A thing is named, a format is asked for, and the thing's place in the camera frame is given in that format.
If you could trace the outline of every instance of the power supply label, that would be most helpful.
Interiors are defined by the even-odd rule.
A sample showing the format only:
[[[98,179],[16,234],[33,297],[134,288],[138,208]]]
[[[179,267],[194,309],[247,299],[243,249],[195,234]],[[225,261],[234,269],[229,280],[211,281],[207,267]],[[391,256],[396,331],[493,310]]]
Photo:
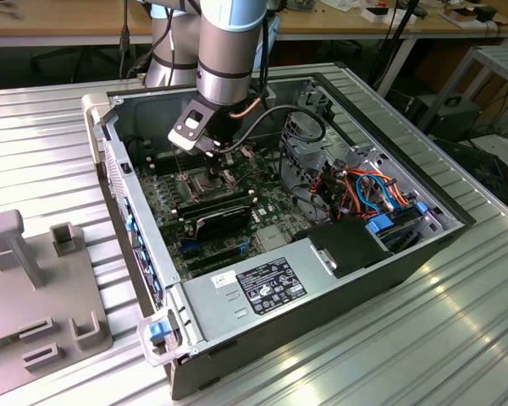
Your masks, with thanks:
[[[264,315],[306,295],[301,281],[282,257],[237,275],[254,313]]]

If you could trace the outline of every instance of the black electronic device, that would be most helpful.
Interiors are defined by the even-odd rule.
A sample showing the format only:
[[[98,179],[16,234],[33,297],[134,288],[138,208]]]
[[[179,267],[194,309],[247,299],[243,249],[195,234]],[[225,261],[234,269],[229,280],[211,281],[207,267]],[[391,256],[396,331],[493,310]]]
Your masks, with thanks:
[[[508,206],[508,166],[496,155],[445,140],[435,143]]]
[[[414,97],[406,109],[406,118],[418,125],[437,95]],[[446,99],[436,116],[425,129],[426,134],[449,141],[461,140],[465,132],[477,121],[482,109],[463,95],[454,93]]]
[[[497,14],[497,9],[490,6],[475,7],[474,13],[478,15],[476,17],[478,21],[486,23],[493,20],[494,16]]]

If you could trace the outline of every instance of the blue latch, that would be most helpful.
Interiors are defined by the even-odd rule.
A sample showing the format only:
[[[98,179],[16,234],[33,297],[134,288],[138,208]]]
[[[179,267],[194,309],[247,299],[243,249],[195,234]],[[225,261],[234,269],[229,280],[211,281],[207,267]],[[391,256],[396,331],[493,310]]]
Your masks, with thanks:
[[[421,213],[421,214],[425,214],[427,212],[428,207],[425,203],[423,203],[422,201],[418,201],[417,204],[416,204],[416,208],[417,210]]]
[[[374,233],[380,233],[382,230],[385,230],[386,228],[389,228],[393,225],[393,222],[385,214],[371,217],[368,224],[369,228],[371,228]]]
[[[150,339],[153,345],[163,343],[163,339],[173,332],[169,325],[169,321],[159,321],[149,325],[149,332],[151,333]]]
[[[126,230],[130,231],[132,229],[132,222],[134,222],[134,216],[131,214],[126,217]]]

